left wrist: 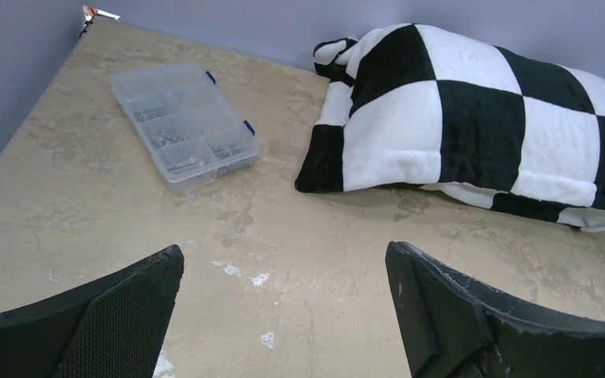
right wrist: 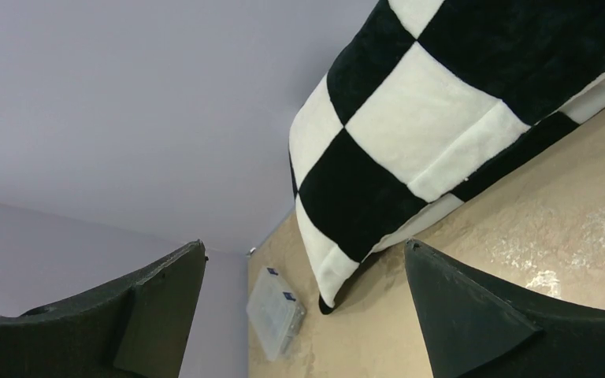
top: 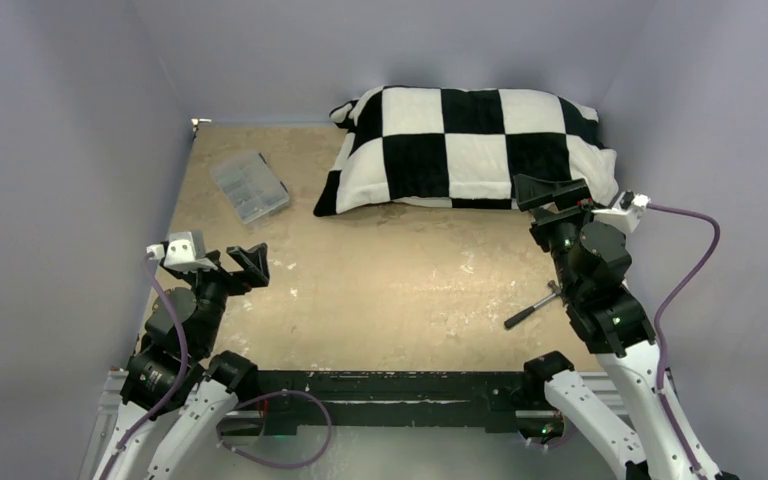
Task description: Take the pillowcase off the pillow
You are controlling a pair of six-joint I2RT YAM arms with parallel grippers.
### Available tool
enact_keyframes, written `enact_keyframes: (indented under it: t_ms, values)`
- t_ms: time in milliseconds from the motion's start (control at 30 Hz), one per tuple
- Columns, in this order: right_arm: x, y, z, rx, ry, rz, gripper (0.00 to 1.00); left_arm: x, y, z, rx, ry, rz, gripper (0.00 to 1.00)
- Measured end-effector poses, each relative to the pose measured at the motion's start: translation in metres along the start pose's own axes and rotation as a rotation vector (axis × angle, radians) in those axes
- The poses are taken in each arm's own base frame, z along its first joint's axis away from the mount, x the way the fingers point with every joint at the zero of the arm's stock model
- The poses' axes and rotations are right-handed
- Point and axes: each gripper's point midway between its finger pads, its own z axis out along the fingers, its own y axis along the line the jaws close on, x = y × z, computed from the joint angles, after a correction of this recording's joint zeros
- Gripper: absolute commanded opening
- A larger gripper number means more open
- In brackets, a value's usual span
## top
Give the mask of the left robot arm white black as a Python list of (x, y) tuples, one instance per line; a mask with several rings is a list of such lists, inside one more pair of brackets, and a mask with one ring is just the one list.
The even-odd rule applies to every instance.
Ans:
[(199, 240), (147, 247), (143, 268), (156, 305), (127, 361), (113, 435), (94, 478), (168, 478), (208, 427), (257, 399), (257, 366), (213, 349), (228, 299), (268, 286), (268, 247), (226, 252), (239, 270), (225, 269), (219, 252)]

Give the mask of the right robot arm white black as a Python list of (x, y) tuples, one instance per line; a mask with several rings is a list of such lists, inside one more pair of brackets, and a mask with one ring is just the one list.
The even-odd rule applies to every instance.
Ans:
[(730, 479), (694, 432), (668, 375), (661, 328), (666, 308), (649, 318), (625, 283), (628, 236), (649, 210), (643, 194), (626, 191), (607, 208), (583, 180), (513, 179), (519, 210), (556, 270), (558, 296), (578, 338), (593, 354), (625, 407), (622, 420), (559, 352), (524, 365), (524, 399), (550, 404), (602, 456), (618, 479)]

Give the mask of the black white checkered pillowcase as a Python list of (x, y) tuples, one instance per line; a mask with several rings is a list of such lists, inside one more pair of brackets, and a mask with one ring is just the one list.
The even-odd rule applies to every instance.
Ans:
[(531, 89), (380, 86), (333, 109), (346, 135), (314, 207), (330, 217), (358, 207), (515, 206), (513, 179), (583, 179), (595, 201), (619, 191), (617, 153), (595, 109)]

